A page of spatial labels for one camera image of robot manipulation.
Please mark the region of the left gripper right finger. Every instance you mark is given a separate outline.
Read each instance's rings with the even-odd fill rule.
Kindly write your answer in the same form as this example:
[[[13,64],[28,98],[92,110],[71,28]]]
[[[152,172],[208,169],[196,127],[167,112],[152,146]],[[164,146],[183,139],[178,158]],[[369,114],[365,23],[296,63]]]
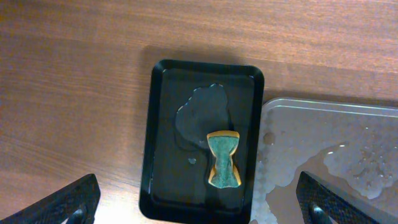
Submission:
[[[332,192],[306,171],[300,173],[296,196],[305,224],[377,222]]]

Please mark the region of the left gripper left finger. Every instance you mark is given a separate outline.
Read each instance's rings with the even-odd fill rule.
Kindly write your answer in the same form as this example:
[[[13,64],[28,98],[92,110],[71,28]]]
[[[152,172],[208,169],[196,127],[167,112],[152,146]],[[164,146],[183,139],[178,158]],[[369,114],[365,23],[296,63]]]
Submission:
[[[25,209],[2,219],[1,223],[93,224],[100,195],[96,176],[87,174]]]

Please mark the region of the green and yellow sponge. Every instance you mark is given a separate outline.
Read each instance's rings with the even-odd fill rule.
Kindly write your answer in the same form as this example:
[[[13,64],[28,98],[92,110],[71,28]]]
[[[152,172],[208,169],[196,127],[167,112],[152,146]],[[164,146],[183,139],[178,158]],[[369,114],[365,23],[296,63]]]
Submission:
[[[210,151],[215,158],[208,183],[217,189],[239,187],[241,178],[233,161],[233,155],[239,145],[239,133],[236,131],[215,131],[207,134],[206,137]]]

